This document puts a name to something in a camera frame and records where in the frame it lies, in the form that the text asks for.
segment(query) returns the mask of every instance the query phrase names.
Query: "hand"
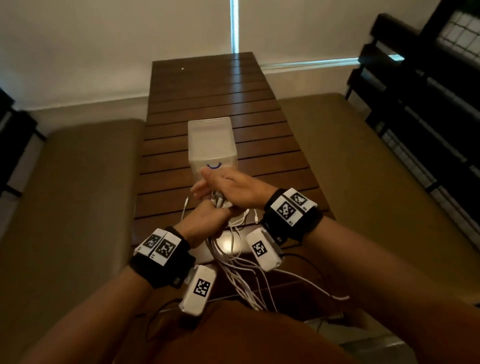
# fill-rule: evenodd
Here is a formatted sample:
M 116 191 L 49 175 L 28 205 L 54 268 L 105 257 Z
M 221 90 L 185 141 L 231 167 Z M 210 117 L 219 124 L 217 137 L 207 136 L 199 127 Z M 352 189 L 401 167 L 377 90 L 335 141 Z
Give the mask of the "hand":
M 205 180 L 197 182 L 191 189 L 196 198 L 207 196 L 212 190 L 220 191 L 235 206 L 263 210 L 277 190 L 276 187 L 232 167 L 217 170 L 205 167 L 200 173 Z
M 174 228 L 196 248 L 206 238 L 219 237 L 228 221 L 242 212 L 238 207 L 215 208 L 211 200 L 204 200 Z

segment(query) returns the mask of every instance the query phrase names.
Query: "translucent plastic container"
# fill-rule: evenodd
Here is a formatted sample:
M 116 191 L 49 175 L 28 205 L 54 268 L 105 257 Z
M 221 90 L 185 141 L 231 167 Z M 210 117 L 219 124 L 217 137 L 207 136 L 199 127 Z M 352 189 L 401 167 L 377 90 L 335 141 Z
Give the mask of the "translucent plastic container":
M 188 122 L 188 162 L 195 181 L 209 167 L 237 167 L 238 155 L 229 117 Z

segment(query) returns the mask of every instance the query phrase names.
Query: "black wrist strap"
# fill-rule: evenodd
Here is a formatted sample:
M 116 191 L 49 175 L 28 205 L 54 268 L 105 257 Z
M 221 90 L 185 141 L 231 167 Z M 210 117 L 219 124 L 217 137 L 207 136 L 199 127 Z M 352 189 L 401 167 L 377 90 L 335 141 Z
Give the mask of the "black wrist strap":
M 278 189 L 265 205 L 260 223 L 278 245 L 288 238 L 302 242 L 305 234 L 317 227 L 323 218 L 317 204 L 293 188 Z
M 195 264 L 195 257 L 188 253 L 189 250 L 188 241 L 168 226 L 165 230 L 156 229 L 140 244 L 129 265 L 153 288 L 167 285 L 180 288 Z

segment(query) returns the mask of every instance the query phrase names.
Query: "brown shirt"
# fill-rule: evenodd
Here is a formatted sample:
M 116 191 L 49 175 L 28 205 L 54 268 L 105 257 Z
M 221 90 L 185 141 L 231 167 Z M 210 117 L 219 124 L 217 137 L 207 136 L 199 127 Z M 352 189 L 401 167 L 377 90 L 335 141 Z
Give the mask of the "brown shirt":
M 162 319 L 151 363 L 355 363 L 306 324 L 239 302 L 207 306 L 200 318 L 178 310 Z

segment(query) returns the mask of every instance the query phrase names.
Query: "white sensor box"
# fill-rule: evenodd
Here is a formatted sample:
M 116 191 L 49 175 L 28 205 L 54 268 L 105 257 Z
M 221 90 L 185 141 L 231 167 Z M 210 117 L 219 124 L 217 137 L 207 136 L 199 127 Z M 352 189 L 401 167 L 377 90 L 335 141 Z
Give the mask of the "white sensor box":
M 188 122 L 188 162 L 195 181 L 209 167 L 237 167 L 238 155 L 229 117 Z
M 195 266 L 189 273 L 188 289 L 179 304 L 180 310 L 192 316 L 200 316 L 208 302 L 215 282 L 216 272 L 206 266 Z
M 260 268 L 265 272 L 282 264 L 280 247 L 264 228 L 258 228 L 247 235 L 247 243 Z

